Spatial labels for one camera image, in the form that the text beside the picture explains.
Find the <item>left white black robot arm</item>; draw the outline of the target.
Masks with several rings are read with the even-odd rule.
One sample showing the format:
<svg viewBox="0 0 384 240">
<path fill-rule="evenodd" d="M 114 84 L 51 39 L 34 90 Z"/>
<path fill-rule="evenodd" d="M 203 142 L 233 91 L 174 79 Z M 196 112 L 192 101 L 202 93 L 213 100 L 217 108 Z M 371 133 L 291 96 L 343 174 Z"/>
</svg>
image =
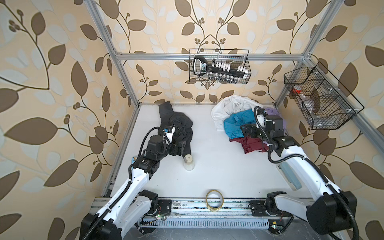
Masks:
<svg viewBox="0 0 384 240">
<path fill-rule="evenodd" d="M 177 141 L 178 128 L 154 127 L 160 133 L 146 134 L 137 159 L 128 168 L 128 178 L 117 193 L 97 211 L 87 214 L 81 222 L 81 240 L 122 240 L 129 230 L 136 226 L 141 233 L 145 230 L 139 225 L 144 217 L 157 221 L 171 213 L 171 201 L 159 200 L 158 194 L 144 190 L 144 186 L 160 167 L 160 161 L 171 156 L 183 154 L 186 141 Z"/>
</svg>

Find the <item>dark grey cloth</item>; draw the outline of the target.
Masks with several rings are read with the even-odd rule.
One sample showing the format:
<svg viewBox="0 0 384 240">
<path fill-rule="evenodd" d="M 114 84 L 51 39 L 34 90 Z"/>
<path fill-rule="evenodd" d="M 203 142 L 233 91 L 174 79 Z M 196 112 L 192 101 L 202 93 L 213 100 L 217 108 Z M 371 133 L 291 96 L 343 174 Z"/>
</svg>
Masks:
<svg viewBox="0 0 384 240">
<path fill-rule="evenodd" d="M 175 112 L 170 102 L 159 105 L 161 118 L 161 128 L 165 126 L 175 127 L 177 140 L 186 141 L 186 146 L 182 157 L 191 154 L 191 141 L 193 138 L 193 121 L 185 114 Z"/>
</svg>

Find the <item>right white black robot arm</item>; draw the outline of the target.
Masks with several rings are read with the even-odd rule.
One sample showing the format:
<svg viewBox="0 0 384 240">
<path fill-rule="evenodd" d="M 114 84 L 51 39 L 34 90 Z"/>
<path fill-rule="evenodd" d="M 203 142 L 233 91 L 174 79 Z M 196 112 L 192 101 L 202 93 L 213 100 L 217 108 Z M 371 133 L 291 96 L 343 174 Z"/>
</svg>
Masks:
<svg viewBox="0 0 384 240">
<path fill-rule="evenodd" d="M 358 240 L 360 231 L 355 219 L 358 200 L 355 195 L 341 190 L 309 159 L 293 137 L 285 135 L 280 116 L 268 115 L 259 106 L 253 113 L 255 124 L 241 126 L 244 136 L 265 142 L 269 162 L 275 165 L 287 163 L 312 196 L 311 200 L 302 200 L 283 191 L 269 193 L 265 212 L 270 216 L 289 213 L 309 223 L 317 234 L 329 235 L 334 240 L 338 239 L 337 232 L 351 230 L 352 238 Z"/>
</svg>

